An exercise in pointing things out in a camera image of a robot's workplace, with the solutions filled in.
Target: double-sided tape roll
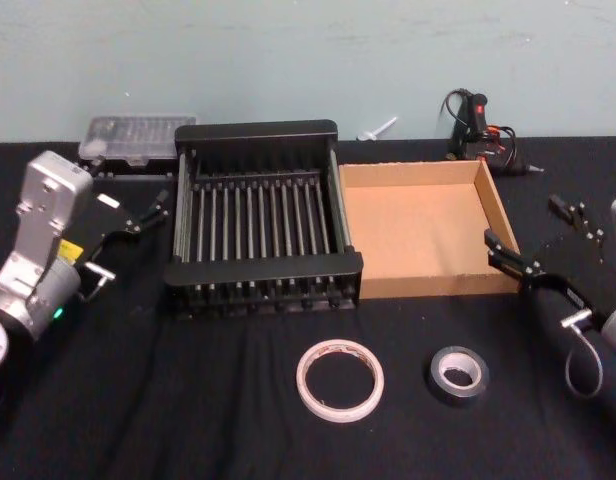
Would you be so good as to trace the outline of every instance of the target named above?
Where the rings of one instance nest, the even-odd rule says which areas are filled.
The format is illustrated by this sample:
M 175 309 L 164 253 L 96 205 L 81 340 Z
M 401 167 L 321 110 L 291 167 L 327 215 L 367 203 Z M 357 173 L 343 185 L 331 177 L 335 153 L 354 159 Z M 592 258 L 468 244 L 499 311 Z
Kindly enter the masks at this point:
M 457 370 L 470 377 L 470 384 L 458 385 L 448 379 L 448 371 Z M 464 347 L 439 350 L 430 363 L 428 384 L 433 394 L 449 405 L 463 406 L 477 400 L 488 387 L 490 374 L 483 359 Z
M 375 385 L 370 396 L 362 403 L 351 408 L 332 408 L 319 402 L 308 390 L 306 374 L 315 360 L 329 353 L 347 353 L 364 362 L 372 373 Z M 350 340 L 326 340 L 309 348 L 303 354 L 297 366 L 297 389 L 299 396 L 308 410 L 324 420 L 335 423 L 349 423 L 361 420 L 372 412 L 384 391 L 384 372 L 377 357 L 363 345 Z

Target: black metal rack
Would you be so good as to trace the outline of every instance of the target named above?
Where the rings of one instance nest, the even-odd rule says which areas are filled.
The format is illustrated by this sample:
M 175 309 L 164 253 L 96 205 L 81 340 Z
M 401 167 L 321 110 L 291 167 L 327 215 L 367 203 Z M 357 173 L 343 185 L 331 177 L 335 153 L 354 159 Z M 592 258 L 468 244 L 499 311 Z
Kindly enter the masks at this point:
M 190 125 L 179 154 L 173 260 L 179 311 L 350 308 L 361 254 L 348 232 L 330 120 Z

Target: black table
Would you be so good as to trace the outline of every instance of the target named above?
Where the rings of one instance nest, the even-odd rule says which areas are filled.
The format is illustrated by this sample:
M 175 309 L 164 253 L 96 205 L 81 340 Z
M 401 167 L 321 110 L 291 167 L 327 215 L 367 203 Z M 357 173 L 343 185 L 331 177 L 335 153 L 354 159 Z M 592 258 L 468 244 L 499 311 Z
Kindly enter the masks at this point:
M 44 149 L 76 158 L 75 144 L 0 145 L 0 266 L 24 166 Z M 441 141 L 342 142 L 339 159 L 443 153 Z M 546 168 L 496 181 L 522 251 L 567 228 L 547 211 L 551 193 L 583 200 L 612 237 L 616 138 L 521 139 L 520 153 Z M 137 212 L 162 187 L 96 184 Z M 616 357 L 592 334 L 604 359 L 602 395 L 569 394 L 570 339 L 558 320 L 573 308 L 559 296 L 365 301 L 357 311 L 177 322 L 159 301 L 168 231 L 114 250 L 115 285 L 89 305 L 69 303 L 39 343 L 0 429 L 0 480 L 616 478 Z M 296 392 L 299 358 L 328 338 L 359 341 L 383 365 L 384 395 L 360 422 L 324 422 Z M 487 395 L 467 409 L 439 403 L 424 381 L 432 355 L 454 344 L 477 351 L 491 372 Z M 315 391 L 335 403 L 363 398 L 364 369 L 340 360 L 315 365 Z M 340 376 L 327 362 L 339 363 Z

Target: teal wall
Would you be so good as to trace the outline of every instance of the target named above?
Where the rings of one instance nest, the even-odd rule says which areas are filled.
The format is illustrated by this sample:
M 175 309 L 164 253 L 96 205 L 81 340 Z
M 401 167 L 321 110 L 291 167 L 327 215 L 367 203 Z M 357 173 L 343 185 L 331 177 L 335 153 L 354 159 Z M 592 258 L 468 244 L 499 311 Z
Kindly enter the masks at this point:
M 519 135 L 615 135 L 616 0 L 0 1 L 0 141 L 110 113 L 429 138 L 460 86 Z

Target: open cardboard tray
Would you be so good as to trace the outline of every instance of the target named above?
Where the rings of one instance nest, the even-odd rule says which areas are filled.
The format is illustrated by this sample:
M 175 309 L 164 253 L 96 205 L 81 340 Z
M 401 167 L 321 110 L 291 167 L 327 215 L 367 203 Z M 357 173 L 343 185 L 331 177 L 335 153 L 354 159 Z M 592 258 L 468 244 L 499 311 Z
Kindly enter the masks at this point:
M 342 165 L 340 177 L 361 298 L 517 291 L 488 265 L 488 227 L 519 247 L 484 162 Z

